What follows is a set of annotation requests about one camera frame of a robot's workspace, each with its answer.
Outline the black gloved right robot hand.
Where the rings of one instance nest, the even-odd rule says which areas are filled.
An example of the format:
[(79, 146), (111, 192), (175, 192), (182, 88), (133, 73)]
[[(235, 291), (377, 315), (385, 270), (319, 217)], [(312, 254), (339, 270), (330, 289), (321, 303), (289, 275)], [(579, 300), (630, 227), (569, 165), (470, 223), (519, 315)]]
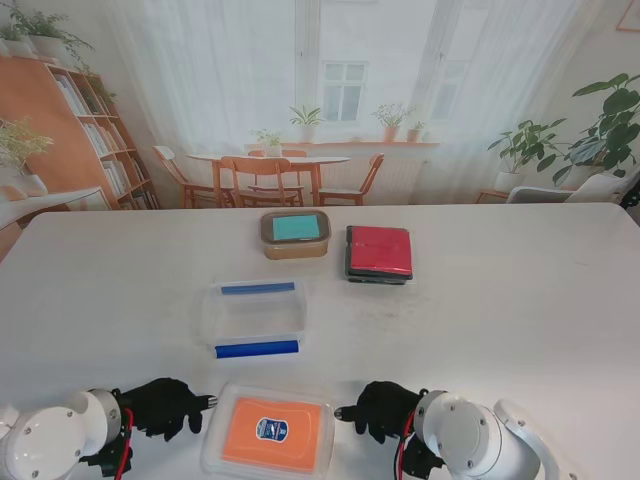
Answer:
[(341, 406), (334, 417), (352, 423), (358, 435), (368, 432), (379, 444), (404, 432), (409, 414), (415, 411), (421, 396), (390, 381), (366, 385), (354, 405)]

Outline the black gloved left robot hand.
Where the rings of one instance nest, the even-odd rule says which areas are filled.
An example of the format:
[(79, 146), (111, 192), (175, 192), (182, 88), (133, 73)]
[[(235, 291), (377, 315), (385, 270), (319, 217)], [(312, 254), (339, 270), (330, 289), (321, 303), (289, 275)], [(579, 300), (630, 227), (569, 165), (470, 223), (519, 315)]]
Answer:
[(147, 437), (173, 439), (187, 422), (193, 434), (202, 429), (203, 411), (217, 405), (214, 395), (196, 395), (181, 380), (158, 378), (123, 393), (116, 399), (120, 407), (133, 414), (133, 426)]

